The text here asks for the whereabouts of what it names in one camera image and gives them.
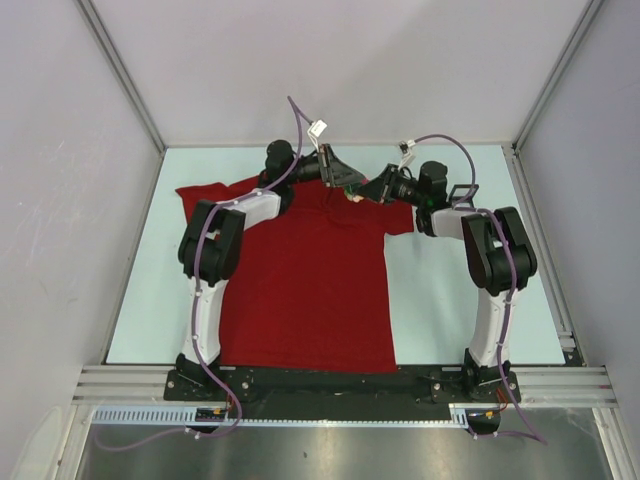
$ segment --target dual-arm robot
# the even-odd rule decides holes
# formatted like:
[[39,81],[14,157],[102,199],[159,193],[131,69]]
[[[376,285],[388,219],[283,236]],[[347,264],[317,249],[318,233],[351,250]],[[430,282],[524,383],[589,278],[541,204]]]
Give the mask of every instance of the dual-arm robot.
[[[401,144],[406,153],[407,145]],[[193,296],[200,297],[195,331],[191,326],[182,353],[176,361],[180,375],[194,382],[204,383],[205,373],[194,351],[194,340],[205,363],[212,364],[220,353],[218,327],[224,290],[233,275],[242,247],[244,230],[278,215],[285,214],[294,201],[292,185],[298,182],[321,180],[329,188],[343,188],[348,196],[359,201],[367,199],[380,204],[402,201],[416,207],[416,225],[430,237],[449,237],[464,242],[469,273],[479,289],[476,327],[462,366],[462,385],[468,399],[495,398],[501,375],[498,364],[498,345],[502,347],[502,368],[509,372],[508,331],[501,342],[502,326],[507,304],[513,315],[520,292],[528,279],[536,273],[537,261],[520,216],[515,208],[495,210],[501,223],[516,270],[516,290],[510,295],[512,270],[505,247],[499,241],[494,225],[487,216],[472,208],[453,208],[456,193],[461,189],[475,193],[475,185],[455,185],[447,193],[447,167],[439,162],[422,164],[418,178],[405,174],[402,165],[389,164],[376,178],[367,179],[357,170],[340,161],[329,144],[318,145],[308,156],[298,160],[295,168],[271,191],[264,190],[281,177],[294,162],[291,145],[277,140],[267,148],[265,169],[260,173],[257,188],[242,201],[225,202],[213,223],[201,250],[199,276],[202,282],[196,291],[194,271],[197,244],[205,220],[216,205],[198,202],[179,248],[179,260],[192,283]]]

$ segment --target metal plate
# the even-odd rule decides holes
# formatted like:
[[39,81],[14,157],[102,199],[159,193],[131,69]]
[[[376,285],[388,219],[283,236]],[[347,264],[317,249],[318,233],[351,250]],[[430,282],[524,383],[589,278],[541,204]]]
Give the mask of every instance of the metal plate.
[[[545,447],[513,438],[474,441],[459,429],[241,428],[220,439],[182,433],[127,453],[89,443],[80,479],[597,479],[613,478],[593,415],[535,410]],[[520,429],[514,412],[501,429]],[[141,440],[166,427],[97,426],[103,443]]]

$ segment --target red t-shirt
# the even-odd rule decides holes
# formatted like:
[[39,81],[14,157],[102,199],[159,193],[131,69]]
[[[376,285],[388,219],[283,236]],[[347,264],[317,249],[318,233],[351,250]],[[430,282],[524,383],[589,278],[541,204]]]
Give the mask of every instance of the red t-shirt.
[[[199,200],[230,200],[256,185],[254,177],[177,192],[189,219]],[[320,181],[294,190],[284,215],[245,231],[222,304],[221,363],[395,371],[384,234],[411,232],[411,207],[356,204]]]

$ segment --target purple cable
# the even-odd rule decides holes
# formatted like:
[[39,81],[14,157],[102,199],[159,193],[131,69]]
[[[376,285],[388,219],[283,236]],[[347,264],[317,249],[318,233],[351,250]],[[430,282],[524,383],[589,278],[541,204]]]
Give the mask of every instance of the purple cable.
[[[267,185],[264,189],[262,190],[271,190],[272,188],[276,187],[277,185],[280,184],[280,182],[282,182],[285,178],[287,178],[289,176],[289,174],[293,171],[293,169],[296,167],[298,160],[300,159],[300,154],[302,153],[302,123],[300,122],[300,117],[304,118],[305,121],[307,121],[308,123],[312,123],[311,120],[309,119],[309,117],[307,117],[302,110],[300,110],[300,108],[298,107],[298,105],[296,105],[296,103],[293,101],[293,99],[290,96],[287,96],[287,100],[289,101],[289,104],[291,105],[291,108],[293,109],[293,113],[296,117],[296,126],[298,128],[298,148],[296,151],[296,156],[293,160],[293,162],[291,163],[291,165],[289,166],[289,168],[287,169],[286,172],[284,172],[280,178],[278,178],[277,180],[275,180],[273,183],[271,183],[270,185]],[[241,195],[240,197],[234,198],[233,200],[229,200],[226,202],[220,202],[218,204],[216,204],[216,206],[211,210],[211,212],[209,212],[209,215],[207,216],[204,225],[202,227],[202,231],[200,232],[200,237],[198,238],[198,245],[196,247],[196,254],[195,254],[195,259],[194,259],[194,277],[196,280],[196,295],[194,295],[193,298],[193,304],[191,307],[191,333],[192,333],[192,344],[193,344],[193,350],[196,354],[196,358],[198,359],[198,362],[200,362],[200,366],[202,367],[202,369],[206,372],[206,374],[218,385],[220,386],[220,388],[222,388],[225,392],[227,392],[227,394],[229,395],[229,397],[231,397],[231,400],[233,401],[233,405],[236,406],[236,408],[238,409],[238,415],[236,417],[236,419],[234,420],[234,422],[229,426],[229,428],[226,428],[222,431],[214,431],[211,433],[203,433],[203,432],[198,432],[197,434],[199,434],[199,436],[202,437],[208,437],[208,438],[215,438],[215,437],[222,437],[224,435],[228,435],[229,433],[231,433],[233,430],[235,430],[238,426],[238,424],[240,423],[240,421],[242,420],[242,405],[240,404],[240,401],[238,400],[238,397],[236,396],[235,393],[233,393],[233,390],[231,390],[231,388],[229,388],[222,380],[220,380],[209,368],[209,366],[207,365],[207,363],[205,362],[204,358],[202,357],[202,354],[200,353],[200,349],[198,347],[198,338],[197,335],[195,334],[195,332],[197,331],[197,326],[198,326],[198,305],[199,305],[199,301],[200,301],[200,295],[202,293],[202,284],[200,281],[200,261],[202,259],[202,249],[204,247],[204,241],[207,237],[207,233],[209,232],[209,227],[211,226],[211,222],[213,222],[213,218],[215,217],[216,213],[224,206],[227,205],[232,205],[234,204],[236,201],[237,202],[242,202],[243,200],[247,200],[249,198],[252,197],[256,197],[258,196],[259,192],[250,192],[247,193],[245,195]],[[149,442],[152,442],[154,440],[157,440],[158,438],[162,438],[164,436],[167,435],[171,435],[174,433],[178,433],[178,432],[184,432],[185,430],[183,428],[171,428],[168,430],[163,430],[162,432],[158,432],[155,435],[151,435],[150,437],[147,437],[143,440],[140,440],[139,442],[135,442],[131,445],[125,445],[122,447],[110,447],[107,445],[104,445],[102,442],[100,442],[100,440],[98,439],[98,435],[94,435],[94,441],[96,443],[96,445],[105,451],[108,452],[126,452],[128,450],[133,450],[135,448],[141,447],[142,445],[145,445]]]
[[445,135],[443,133],[432,133],[431,135],[424,135],[422,137],[416,138],[414,142],[420,143],[425,140],[429,140],[431,138],[444,138],[445,140],[448,140],[449,142],[453,143],[460,150],[462,150],[462,153],[464,153],[465,157],[467,157],[467,160],[469,161],[469,166],[471,167],[471,188],[469,188],[469,191],[464,195],[464,197],[453,202],[453,206],[455,207],[456,205],[463,204],[464,202],[469,200],[469,198],[471,198],[471,196],[473,195],[473,186],[476,184],[476,166],[473,164],[473,159],[471,158],[471,154],[465,148],[465,146],[462,145],[462,143],[460,143],[455,138],[450,137],[449,135]]

